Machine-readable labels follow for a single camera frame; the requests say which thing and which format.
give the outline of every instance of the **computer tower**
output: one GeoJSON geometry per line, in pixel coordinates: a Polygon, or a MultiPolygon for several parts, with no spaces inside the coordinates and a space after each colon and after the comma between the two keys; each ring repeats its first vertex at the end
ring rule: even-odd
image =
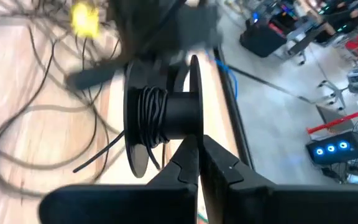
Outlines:
{"type": "Polygon", "coordinates": [[[277,32],[273,24],[258,21],[240,35],[240,44],[247,50],[265,58],[287,42],[284,34],[277,32]]]}
{"type": "Polygon", "coordinates": [[[358,159],[358,133],[348,131],[306,145],[311,160],[319,165],[331,165],[358,159]]]}

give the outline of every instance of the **concrete floor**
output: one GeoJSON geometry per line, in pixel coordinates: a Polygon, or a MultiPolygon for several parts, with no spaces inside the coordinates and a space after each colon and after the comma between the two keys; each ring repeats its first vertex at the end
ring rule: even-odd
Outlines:
{"type": "MultiPolygon", "coordinates": [[[[306,127],[318,126],[323,120],[314,103],[294,95],[316,101],[329,93],[317,88],[325,79],[346,87],[350,65],[332,47],[315,44],[307,48],[303,66],[297,64],[298,58],[287,61],[276,56],[260,58],[239,44],[239,35],[245,29],[243,18],[225,6],[222,9],[225,12],[219,25],[224,32],[222,48],[226,63],[272,84],[268,86],[236,73],[237,102],[256,171],[277,184],[334,183],[312,165],[305,149],[310,140],[306,127]]],[[[345,91],[344,97],[346,113],[356,112],[358,95],[345,91]]]]}

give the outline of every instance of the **wooden workbench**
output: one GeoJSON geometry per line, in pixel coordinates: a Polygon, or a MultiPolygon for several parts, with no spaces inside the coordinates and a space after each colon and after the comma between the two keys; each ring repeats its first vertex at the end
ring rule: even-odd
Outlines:
{"type": "MultiPolygon", "coordinates": [[[[51,54],[48,37],[44,36],[33,22],[25,19],[11,19],[7,22],[20,23],[24,26],[0,26],[0,125],[29,100],[44,75],[34,58],[29,31],[25,25],[32,29],[35,46],[44,66],[47,65],[51,54]]],[[[51,29],[55,35],[64,33],[56,27],[51,29]]],[[[112,32],[107,31],[98,39],[98,44],[103,47],[106,55],[111,54],[116,41],[116,38],[111,35],[112,32]]],[[[67,37],[63,42],[76,51],[72,37],[67,37]]],[[[201,64],[204,133],[210,135],[233,154],[238,155],[218,70],[203,51],[195,52],[195,54],[201,64]]],[[[62,44],[56,45],[55,57],[66,72],[81,68],[81,60],[63,48],[62,44]]],[[[54,64],[50,68],[49,75],[53,75],[60,82],[63,81],[63,74],[54,64]]],[[[115,76],[111,84],[103,88],[101,96],[95,103],[101,116],[111,127],[119,131],[123,129],[123,83],[122,76],[115,76]]],[[[58,88],[50,78],[46,79],[45,87],[32,105],[60,105],[71,108],[83,106],[70,94],[58,88]]],[[[2,138],[0,149],[29,163],[54,164],[80,153],[89,143],[93,129],[94,116],[90,110],[77,113],[55,110],[32,111],[21,116],[12,125],[2,138]]],[[[117,136],[116,133],[110,132],[110,141],[115,136],[117,136]]],[[[180,141],[171,141],[168,145],[167,159],[172,156],[179,143],[180,141]]],[[[96,140],[91,145],[91,149],[75,162],[55,170],[33,170],[19,167],[0,158],[0,173],[12,185],[42,193],[63,185],[87,183],[90,177],[102,168],[103,157],[76,174],[72,170],[106,144],[104,130],[98,123],[96,140]]],[[[123,146],[124,140],[122,139],[110,150],[108,168],[96,184],[145,184],[156,175],[156,168],[149,162],[145,176],[136,179],[129,168],[123,146]]],[[[162,157],[161,151],[161,147],[154,149],[159,161],[162,157]]],[[[199,195],[199,210],[204,213],[202,194],[199,195]]],[[[39,198],[23,197],[0,189],[0,223],[38,223],[39,202],[39,198]]]]}

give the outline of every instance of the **black power cord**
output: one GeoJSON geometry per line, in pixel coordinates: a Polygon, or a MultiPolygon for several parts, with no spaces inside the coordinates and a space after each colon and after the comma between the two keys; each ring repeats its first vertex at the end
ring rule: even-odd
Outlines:
{"type": "Polygon", "coordinates": [[[167,154],[167,145],[162,145],[162,158],[161,158],[161,169],[165,167],[165,155],[167,154]]]}
{"type": "MultiPolygon", "coordinates": [[[[13,9],[10,8],[10,6],[8,6],[7,4],[5,4],[4,2],[0,1],[0,5],[5,7],[8,10],[11,10],[11,13],[5,13],[3,11],[0,11],[0,25],[1,22],[4,19],[9,19],[12,17],[21,17],[24,19],[29,19],[32,20],[33,24],[35,24],[35,26],[37,28],[39,28],[39,30],[42,31],[42,33],[45,36],[48,35],[54,35],[53,32],[45,25],[45,27],[42,27],[39,23],[37,23],[36,21],[34,21],[34,19],[39,19],[39,18],[46,18],[48,19],[50,22],[57,22],[60,23],[60,21],[56,20],[56,19],[52,19],[53,17],[49,14],[51,12],[58,12],[60,11],[63,7],[64,4],[59,4],[58,6],[54,6],[53,4],[48,3],[46,1],[44,1],[44,3],[42,4],[42,6],[40,6],[40,4],[36,7],[37,10],[35,11],[28,11],[25,10],[23,5],[21,3],[19,3],[17,0],[15,0],[16,2],[16,6],[17,8],[19,8],[19,10],[17,9],[13,9]],[[48,12],[45,13],[46,11],[46,7],[51,7],[52,9],[48,12]]],[[[37,53],[37,50],[35,49],[35,44],[34,44],[34,36],[32,33],[32,30],[30,29],[30,27],[28,27],[29,30],[29,35],[30,35],[30,39],[31,39],[31,45],[32,45],[32,50],[34,51],[34,56],[36,58],[36,61],[38,62],[38,64],[40,65],[40,67],[43,69],[44,71],[44,76],[41,82],[41,85],[37,88],[37,91],[35,92],[35,94],[30,98],[30,100],[12,117],[10,117],[8,120],[6,120],[5,122],[3,122],[3,124],[0,126],[0,140],[1,138],[4,136],[4,134],[7,133],[7,131],[9,130],[9,127],[11,127],[11,125],[15,122],[15,120],[22,116],[23,114],[29,113],[31,111],[37,111],[37,110],[57,110],[57,111],[62,111],[62,112],[67,112],[67,113],[76,113],[79,111],[84,111],[87,109],[91,109],[92,112],[94,113],[94,130],[93,130],[93,135],[91,137],[91,141],[89,142],[89,144],[87,145],[87,147],[85,147],[84,150],[82,150],[78,155],[76,155],[75,157],[68,159],[66,161],[63,162],[59,162],[58,164],[51,164],[51,165],[37,165],[37,164],[29,164],[27,162],[24,161],[20,161],[18,159],[16,159],[15,157],[10,156],[9,154],[6,154],[5,152],[3,152],[0,149],[0,156],[2,158],[5,158],[19,166],[28,168],[28,169],[40,169],[40,170],[49,170],[49,169],[56,169],[62,166],[65,166],[71,162],[73,162],[75,159],[79,158],[82,154],[84,154],[92,145],[95,135],[96,135],[96,128],[97,128],[97,120],[99,120],[99,122],[102,123],[103,127],[104,127],[104,132],[106,135],[106,139],[107,142],[109,142],[109,136],[108,136],[108,130],[117,133],[117,131],[115,129],[113,129],[112,127],[110,127],[107,122],[105,122],[104,119],[102,119],[102,117],[100,116],[100,114],[98,113],[96,107],[94,106],[94,101],[97,99],[97,97],[99,96],[99,94],[101,93],[101,87],[99,91],[97,92],[96,96],[94,98],[92,98],[91,96],[91,92],[90,90],[88,90],[89,93],[89,99],[88,97],[86,97],[85,92],[82,92],[82,94],[84,95],[84,98],[81,97],[80,95],[78,95],[77,93],[67,90],[66,87],[59,83],[58,80],[50,74],[49,72],[49,68],[52,64],[52,62],[56,65],[56,67],[58,68],[59,71],[63,71],[63,69],[61,69],[61,66],[57,63],[55,57],[54,57],[54,50],[55,50],[55,46],[57,44],[61,44],[67,51],[71,52],[73,55],[76,54],[76,52],[74,50],[72,50],[71,48],[69,48],[69,46],[65,45],[62,40],[67,38],[69,35],[69,32],[66,32],[66,34],[64,34],[63,36],[60,37],[55,37],[55,40],[52,40],[51,37],[49,37],[51,44],[52,44],[52,49],[51,49],[51,56],[48,60],[48,64],[46,67],[43,66],[43,63],[37,53]],[[31,106],[32,102],[36,99],[36,97],[39,95],[39,93],[41,92],[42,88],[44,87],[44,83],[46,81],[46,78],[50,78],[56,85],[57,87],[61,88],[62,90],[65,91],[69,91],[72,95],[74,95],[76,98],[78,98],[83,104],[84,106],[79,107],[79,108],[65,108],[62,106],[57,106],[57,105],[35,105],[35,106],[31,106]]],[[[85,66],[85,45],[86,45],[86,41],[84,41],[84,47],[83,47],[83,51],[81,56],[79,56],[78,58],[81,58],[83,61],[83,67],[85,66]]],[[[114,55],[115,50],[117,48],[118,42],[116,43],[116,46],[114,47],[114,52],[112,53],[112,55],[114,55]]],[[[107,159],[108,159],[108,153],[106,154],[106,158],[104,160],[104,164],[102,169],[94,176],[92,177],[92,182],[97,181],[101,174],[104,172],[106,165],[107,165],[107,159]]],[[[21,195],[27,195],[27,196],[33,196],[33,197],[40,197],[43,195],[43,193],[41,192],[36,192],[33,190],[29,190],[29,189],[22,189],[21,187],[17,187],[14,186],[12,184],[10,184],[9,182],[7,182],[6,180],[3,179],[2,175],[0,174],[0,188],[3,190],[7,190],[8,192],[14,192],[14,193],[19,193],[21,195]]]]}
{"type": "Polygon", "coordinates": [[[157,169],[161,169],[155,159],[152,148],[160,143],[168,143],[169,140],[162,132],[162,121],[165,117],[168,100],[168,91],[157,87],[145,87],[142,89],[138,102],[137,130],[139,140],[146,147],[147,154],[157,169]]]}

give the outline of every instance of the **table edge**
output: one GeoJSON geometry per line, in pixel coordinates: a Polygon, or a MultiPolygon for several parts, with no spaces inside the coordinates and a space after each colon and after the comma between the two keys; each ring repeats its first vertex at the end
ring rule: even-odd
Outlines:
{"type": "MultiPolygon", "coordinates": [[[[213,53],[216,59],[222,61],[223,64],[226,64],[220,45],[213,49],[213,53]]],[[[242,125],[241,115],[237,101],[233,94],[234,91],[231,85],[231,80],[221,67],[217,66],[217,68],[240,160],[251,169],[254,169],[254,163],[252,162],[252,158],[250,156],[246,133],[244,131],[244,126],[242,125]]]]}

